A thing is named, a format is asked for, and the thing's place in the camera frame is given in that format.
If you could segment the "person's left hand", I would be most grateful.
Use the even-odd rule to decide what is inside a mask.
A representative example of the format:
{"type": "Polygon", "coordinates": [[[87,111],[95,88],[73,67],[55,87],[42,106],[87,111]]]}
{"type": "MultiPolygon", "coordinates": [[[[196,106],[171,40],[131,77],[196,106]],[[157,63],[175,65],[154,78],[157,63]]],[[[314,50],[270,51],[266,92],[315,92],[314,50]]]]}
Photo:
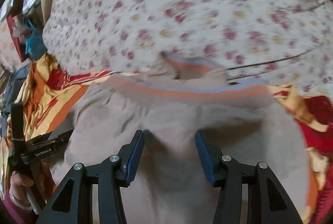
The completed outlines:
{"type": "Polygon", "coordinates": [[[24,174],[13,172],[10,178],[10,199],[20,209],[31,211],[32,206],[26,194],[26,188],[34,185],[34,181],[24,174]]]}

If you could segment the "magenta sleeve forearm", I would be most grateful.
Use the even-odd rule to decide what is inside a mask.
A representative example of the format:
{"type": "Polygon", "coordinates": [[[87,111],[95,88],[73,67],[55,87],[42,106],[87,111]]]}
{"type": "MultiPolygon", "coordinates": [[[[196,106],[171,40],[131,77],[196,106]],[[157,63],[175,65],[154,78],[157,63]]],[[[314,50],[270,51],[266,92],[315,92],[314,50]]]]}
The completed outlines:
{"type": "Polygon", "coordinates": [[[5,208],[11,215],[11,217],[13,217],[15,223],[19,224],[35,223],[36,219],[32,211],[29,212],[21,209],[20,207],[15,205],[15,203],[9,197],[6,197],[5,200],[3,200],[3,203],[5,208]]]}

